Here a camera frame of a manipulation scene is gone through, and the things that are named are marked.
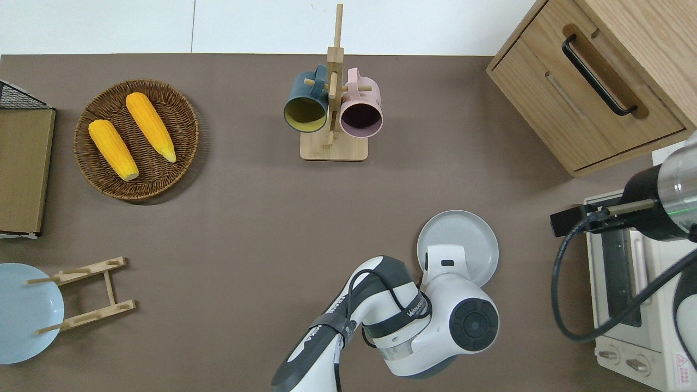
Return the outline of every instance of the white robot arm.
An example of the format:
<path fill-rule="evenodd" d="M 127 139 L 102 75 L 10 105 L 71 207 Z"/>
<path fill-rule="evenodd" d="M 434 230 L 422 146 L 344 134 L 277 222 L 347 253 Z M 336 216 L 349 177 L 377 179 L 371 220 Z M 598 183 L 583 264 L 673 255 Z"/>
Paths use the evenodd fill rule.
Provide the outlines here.
<path fill-rule="evenodd" d="M 429 377 L 455 356 L 489 347 L 498 311 L 469 280 L 463 247 L 429 246 L 428 260 L 423 292 L 397 259 L 361 264 L 281 363 L 273 391 L 340 391 L 339 354 L 361 324 L 401 377 Z"/>

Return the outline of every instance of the black cable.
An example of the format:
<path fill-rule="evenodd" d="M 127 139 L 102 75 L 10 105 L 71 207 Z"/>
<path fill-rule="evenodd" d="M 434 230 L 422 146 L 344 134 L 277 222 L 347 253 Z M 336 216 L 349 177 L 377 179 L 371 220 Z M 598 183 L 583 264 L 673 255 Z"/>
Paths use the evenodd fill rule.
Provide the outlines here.
<path fill-rule="evenodd" d="M 363 335 L 363 341 L 365 342 L 366 345 L 368 345 L 368 347 L 372 347 L 374 349 L 378 348 L 378 346 L 376 346 L 373 343 L 370 343 L 368 341 L 368 337 L 365 335 L 365 328 L 360 327 L 360 334 Z"/>
<path fill-rule="evenodd" d="M 562 258 L 566 249 L 569 246 L 569 242 L 583 230 L 586 224 L 590 221 L 592 217 L 587 217 L 578 222 L 567 234 L 559 247 L 559 252 L 557 252 L 557 257 L 554 260 L 554 268 L 552 269 L 552 311 L 554 313 L 554 320 L 557 322 L 557 326 L 562 331 L 562 333 L 569 339 L 575 342 L 590 342 L 593 341 L 600 335 L 611 330 L 617 324 L 619 324 L 627 315 L 635 309 L 637 309 L 644 301 L 649 299 L 655 292 L 657 292 L 661 287 L 663 287 L 670 279 L 673 279 L 677 274 L 682 272 L 688 266 L 695 264 L 697 262 L 697 249 L 691 251 L 687 255 L 683 256 L 670 268 L 666 269 L 661 275 L 649 283 L 644 290 L 641 290 L 632 300 L 629 301 L 627 307 L 620 312 L 615 317 L 611 317 L 608 321 L 604 322 L 601 326 L 594 329 L 593 331 L 579 335 L 571 332 L 562 321 L 562 317 L 559 311 L 559 298 L 558 298 L 558 284 L 559 284 L 559 270 L 562 264 Z"/>
<path fill-rule="evenodd" d="M 383 274 L 381 274 L 375 270 L 372 270 L 372 269 L 362 269 L 362 270 L 358 271 L 353 276 L 351 281 L 348 283 L 348 285 L 349 285 L 348 292 L 346 293 L 346 318 L 347 319 L 351 319 L 351 299 L 353 298 L 353 284 L 356 282 L 358 277 L 364 273 L 371 273 L 371 274 L 377 276 L 378 279 L 380 279 L 380 282 L 383 284 L 383 286 L 385 286 L 385 288 L 390 292 L 390 295 L 392 296 L 392 300 L 395 302 L 395 305 L 397 305 L 399 310 L 404 310 L 404 307 L 399 302 L 399 299 L 397 299 L 397 295 L 395 294 L 395 291 L 391 287 L 388 286 L 387 279 L 385 279 L 385 276 L 383 276 Z M 372 348 L 377 348 L 376 345 L 374 345 L 373 343 L 370 343 L 368 341 L 368 337 L 365 335 L 365 329 L 362 326 L 360 327 L 360 332 L 361 332 L 361 335 L 363 336 L 363 341 L 365 342 L 366 345 L 368 345 L 369 347 L 372 347 Z"/>

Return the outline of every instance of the yellow corn cob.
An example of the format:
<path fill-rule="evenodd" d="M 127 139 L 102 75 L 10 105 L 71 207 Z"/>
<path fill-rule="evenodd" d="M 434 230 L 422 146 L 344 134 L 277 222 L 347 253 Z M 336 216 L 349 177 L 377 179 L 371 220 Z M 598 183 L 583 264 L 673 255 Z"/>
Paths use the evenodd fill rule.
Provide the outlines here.
<path fill-rule="evenodd" d="M 89 124 L 88 129 L 99 152 L 121 179 L 129 181 L 138 177 L 138 167 L 114 124 L 108 120 L 96 120 Z"/>
<path fill-rule="evenodd" d="M 169 162 L 176 162 L 172 139 L 148 97 L 143 93 L 130 93 L 126 96 L 126 107 L 155 151 Z"/>

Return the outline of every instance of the wicker basket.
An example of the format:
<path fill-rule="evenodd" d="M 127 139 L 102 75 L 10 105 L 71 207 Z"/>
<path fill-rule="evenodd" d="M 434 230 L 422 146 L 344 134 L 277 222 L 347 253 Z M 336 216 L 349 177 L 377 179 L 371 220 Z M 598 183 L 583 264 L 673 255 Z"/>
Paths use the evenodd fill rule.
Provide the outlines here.
<path fill-rule="evenodd" d="M 153 103 L 174 143 L 177 161 L 171 163 L 150 145 L 126 108 L 129 93 L 141 92 Z M 138 166 L 139 175 L 122 180 L 97 150 L 89 124 L 109 120 L 121 135 Z M 87 181 L 101 193 L 121 200 L 143 200 L 172 187 L 186 173 L 199 144 L 199 121 L 179 91 L 157 80 L 127 80 L 94 98 L 82 112 L 75 129 L 75 158 Z"/>

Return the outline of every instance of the mug rack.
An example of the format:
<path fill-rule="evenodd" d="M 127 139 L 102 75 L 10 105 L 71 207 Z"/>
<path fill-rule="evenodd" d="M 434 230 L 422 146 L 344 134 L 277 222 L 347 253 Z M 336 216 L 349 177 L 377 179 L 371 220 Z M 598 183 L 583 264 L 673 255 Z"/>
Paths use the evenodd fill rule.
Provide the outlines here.
<path fill-rule="evenodd" d="M 103 273 L 104 279 L 107 283 L 107 295 L 109 297 L 109 306 L 105 306 L 104 308 L 92 310 L 91 312 L 82 313 L 80 315 L 64 319 L 61 323 L 37 329 L 34 333 L 36 335 L 39 335 L 41 333 L 53 331 L 54 329 L 59 329 L 61 332 L 63 332 L 68 329 L 73 329 L 76 326 L 81 326 L 99 319 L 104 319 L 109 316 L 117 315 L 121 312 L 125 312 L 126 310 L 135 309 L 135 301 L 133 301 L 132 299 L 119 303 L 116 302 L 116 299 L 114 298 L 114 289 L 112 287 L 112 279 L 109 277 L 109 271 L 125 266 L 125 264 L 126 262 L 123 257 L 117 257 L 104 262 L 90 264 L 82 268 L 59 271 L 57 274 L 48 278 L 32 279 L 24 282 L 25 285 L 35 285 L 44 282 L 55 282 L 56 285 L 62 286 L 68 283 L 72 283 L 76 280 L 85 279 L 90 276 Z"/>
<path fill-rule="evenodd" d="M 341 47 L 342 15 L 344 5 L 337 4 L 334 30 L 334 46 L 327 48 L 327 81 L 329 93 L 327 122 L 322 129 L 313 133 L 300 134 L 300 157 L 305 160 L 360 161 L 368 158 L 368 140 L 351 137 L 339 126 L 339 111 L 342 105 L 344 48 Z M 314 80 L 305 80 L 314 84 Z M 369 91 L 370 86 L 359 86 L 359 91 Z"/>

